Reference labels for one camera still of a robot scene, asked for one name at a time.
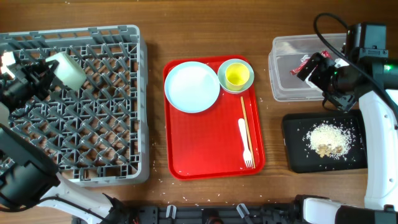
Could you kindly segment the red snack wrapper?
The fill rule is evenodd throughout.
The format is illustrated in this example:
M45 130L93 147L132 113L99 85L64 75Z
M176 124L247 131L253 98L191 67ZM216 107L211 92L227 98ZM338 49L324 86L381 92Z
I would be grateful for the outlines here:
M327 50L321 51L320 54L321 54L322 56L326 57L326 58L331 58L331 55L330 55L330 53L329 53ZM292 70L290 71L290 73L291 73L292 75L298 74L298 72L300 72L301 69L303 69L304 65L308 62L309 59L310 59L310 56L309 56L308 54L304 55L304 56L300 59L301 64L300 64L298 67L292 69Z

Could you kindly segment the green bowl with rice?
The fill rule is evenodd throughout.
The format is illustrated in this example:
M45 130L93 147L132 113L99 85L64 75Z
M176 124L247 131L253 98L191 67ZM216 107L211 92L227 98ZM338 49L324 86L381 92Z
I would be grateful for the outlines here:
M86 82L85 71L65 52L59 52L45 59L46 62L53 60L58 62L54 71L55 76L67 87L78 91Z

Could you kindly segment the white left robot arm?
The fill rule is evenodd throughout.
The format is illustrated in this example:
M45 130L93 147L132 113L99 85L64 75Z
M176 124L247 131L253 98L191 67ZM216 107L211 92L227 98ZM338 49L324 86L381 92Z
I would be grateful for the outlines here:
M85 223L127 223L129 211L106 194L91 192L62 176L56 164L37 146L11 130L9 117L32 97L46 98L54 80L76 90L85 81L70 59L24 65L1 60L1 154L14 164L1 174L1 211L22 212L34 206L52 207Z

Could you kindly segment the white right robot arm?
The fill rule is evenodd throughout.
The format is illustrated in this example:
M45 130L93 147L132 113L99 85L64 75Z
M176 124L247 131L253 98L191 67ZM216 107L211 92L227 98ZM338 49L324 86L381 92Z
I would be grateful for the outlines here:
M314 53L299 79L313 83L339 110L359 103L366 132L368 181L364 208L327 198L299 196L299 217L307 223L397 223L397 61L362 57L337 67Z

